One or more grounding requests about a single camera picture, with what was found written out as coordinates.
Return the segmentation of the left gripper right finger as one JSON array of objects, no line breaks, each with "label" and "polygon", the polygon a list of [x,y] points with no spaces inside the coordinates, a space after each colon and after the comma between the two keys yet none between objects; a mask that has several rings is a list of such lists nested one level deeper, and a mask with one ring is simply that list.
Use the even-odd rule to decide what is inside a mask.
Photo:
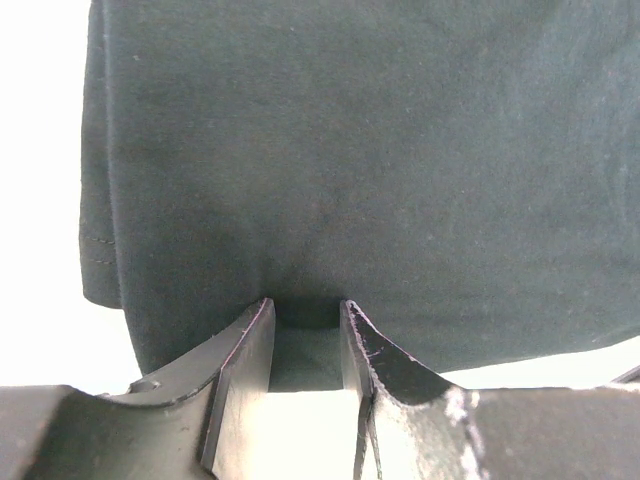
[{"label": "left gripper right finger", "polygon": [[357,479],[635,479],[639,388],[462,388],[340,306]]}]

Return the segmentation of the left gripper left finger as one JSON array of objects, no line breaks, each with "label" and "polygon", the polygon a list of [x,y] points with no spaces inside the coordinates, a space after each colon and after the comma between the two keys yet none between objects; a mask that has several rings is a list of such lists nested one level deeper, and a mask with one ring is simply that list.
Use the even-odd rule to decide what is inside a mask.
[{"label": "left gripper left finger", "polygon": [[2,478],[252,478],[274,335],[264,299],[122,395],[2,388]]}]

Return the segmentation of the black t shirt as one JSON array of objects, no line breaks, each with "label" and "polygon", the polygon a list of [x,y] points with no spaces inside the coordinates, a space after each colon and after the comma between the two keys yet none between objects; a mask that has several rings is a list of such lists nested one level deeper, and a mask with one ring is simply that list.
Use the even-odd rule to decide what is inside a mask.
[{"label": "black t shirt", "polygon": [[275,390],[339,306],[438,372],[639,333],[635,1],[95,1],[83,292],[143,373],[274,301]]}]

